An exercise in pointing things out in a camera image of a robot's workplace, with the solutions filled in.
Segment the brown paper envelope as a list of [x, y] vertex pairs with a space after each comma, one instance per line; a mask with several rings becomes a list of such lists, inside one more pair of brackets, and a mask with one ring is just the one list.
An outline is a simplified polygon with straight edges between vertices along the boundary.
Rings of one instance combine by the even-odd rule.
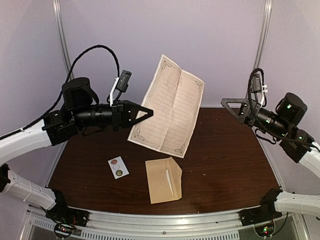
[[[147, 160], [145, 168], [151, 204], [172, 202], [182, 198], [183, 171], [172, 157]], [[166, 169], [169, 171], [174, 196], [167, 182]]]

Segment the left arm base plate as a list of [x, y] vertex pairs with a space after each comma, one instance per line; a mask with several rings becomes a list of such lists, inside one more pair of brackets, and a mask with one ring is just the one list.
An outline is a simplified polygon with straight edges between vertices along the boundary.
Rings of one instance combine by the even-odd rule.
[[45, 211], [45, 216], [55, 223], [63, 223], [72, 227], [86, 227], [90, 213], [86, 210], [75, 208], [51, 209]]

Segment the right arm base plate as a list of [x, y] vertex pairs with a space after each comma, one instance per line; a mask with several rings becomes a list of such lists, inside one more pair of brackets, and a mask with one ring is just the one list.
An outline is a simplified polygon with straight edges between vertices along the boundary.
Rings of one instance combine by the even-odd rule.
[[272, 219], [280, 218], [283, 215], [277, 211], [269, 212], [261, 206], [243, 209], [239, 211], [238, 214], [243, 227], [268, 222]]

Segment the letter sheet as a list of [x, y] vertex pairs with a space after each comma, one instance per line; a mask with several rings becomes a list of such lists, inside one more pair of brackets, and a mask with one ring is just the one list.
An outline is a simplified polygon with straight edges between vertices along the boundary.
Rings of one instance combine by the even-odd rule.
[[135, 124], [128, 141], [184, 158], [196, 127], [205, 83], [162, 55], [142, 106], [153, 116]]
[[168, 186], [169, 186], [171, 195], [174, 196], [173, 186], [172, 186], [172, 182], [171, 182], [171, 178], [170, 178], [170, 173], [169, 173], [169, 170], [168, 170], [168, 169], [165, 170], [165, 175], [166, 175], [166, 180], [167, 180], [167, 183], [168, 183]]

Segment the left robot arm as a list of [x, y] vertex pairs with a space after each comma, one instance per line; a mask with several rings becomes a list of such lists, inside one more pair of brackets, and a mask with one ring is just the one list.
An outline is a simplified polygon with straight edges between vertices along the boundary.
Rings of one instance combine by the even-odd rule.
[[50, 110], [30, 126], [0, 138], [0, 191], [52, 211], [61, 222], [67, 222], [72, 211], [63, 193], [18, 176], [7, 162], [33, 150], [64, 143], [78, 133], [84, 134], [88, 127], [98, 127], [101, 132], [108, 126], [114, 131], [130, 128], [152, 117], [154, 112], [129, 100], [100, 104], [87, 77], [64, 83], [61, 91], [64, 103], [60, 110]]

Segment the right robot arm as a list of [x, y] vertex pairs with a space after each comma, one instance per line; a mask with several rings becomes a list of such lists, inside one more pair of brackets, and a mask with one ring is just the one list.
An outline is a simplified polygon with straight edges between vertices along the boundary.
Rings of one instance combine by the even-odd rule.
[[[273, 137], [273, 145], [279, 144], [286, 155], [316, 176], [320, 175], [320, 145], [298, 124], [305, 115], [307, 105], [294, 93], [288, 92], [278, 103], [275, 112], [248, 98], [223, 98], [221, 105], [241, 124], [255, 127]], [[294, 194], [272, 189], [262, 198], [256, 210], [259, 220], [266, 221], [276, 212], [291, 212], [320, 216], [318, 195]]]

